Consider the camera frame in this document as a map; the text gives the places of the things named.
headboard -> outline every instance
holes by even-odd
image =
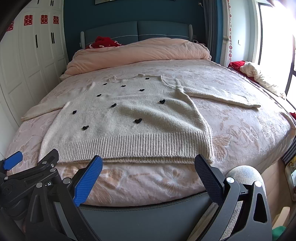
[[[192,41],[192,25],[166,21],[131,21],[88,29],[80,33],[80,46],[94,42],[97,36],[110,37],[126,45],[150,38],[169,37]]]

silver bolt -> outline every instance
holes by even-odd
[[[37,183],[37,184],[36,184],[36,187],[37,187],[37,188],[41,188],[41,187],[42,187],[42,183]]]
[[[232,177],[228,177],[228,178],[226,178],[226,181],[227,181],[228,183],[234,183],[234,179],[233,179]]]
[[[261,182],[259,182],[259,181],[256,181],[256,182],[255,182],[255,185],[256,185],[257,187],[261,187],[261,186],[262,186]]]
[[[69,184],[70,182],[71,182],[71,178],[66,177],[63,179],[64,184]]]

wooden floor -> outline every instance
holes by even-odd
[[[285,176],[285,165],[280,159],[262,174],[271,220],[279,214],[283,207],[290,207],[290,215],[296,208],[296,202],[291,199],[288,182]]]

red fabric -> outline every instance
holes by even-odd
[[[290,115],[293,116],[293,118],[296,120],[296,113],[295,112],[294,113],[290,112]]]
[[[121,46],[117,41],[112,40],[109,37],[98,36],[94,43],[87,45],[86,49],[98,49],[104,47],[117,47]]]
[[[249,78],[250,80],[256,82],[254,80],[254,77],[248,77],[245,73],[240,71],[240,67],[242,67],[244,64],[245,64],[245,61],[243,61],[243,60],[242,61],[230,62],[229,65],[228,65],[228,68],[232,67],[233,69],[235,69],[236,72],[239,72],[242,76],[245,76],[245,77]]]

dark blue gripper pad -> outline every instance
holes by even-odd
[[[197,155],[194,160],[194,167],[199,175],[205,189],[207,190],[212,202],[221,205],[223,203],[224,184],[220,176],[216,176],[216,170],[213,172],[211,167],[202,155]]]
[[[87,165],[85,173],[75,186],[73,201],[77,207],[86,201],[102,169],[102,158],[100,156],[95,156]]]
[[[18,151],[4,160],[3,169],[5,171],[9,171],[14,166],[19,164],[21,161],[22,161],[22,153],[20,151]]]

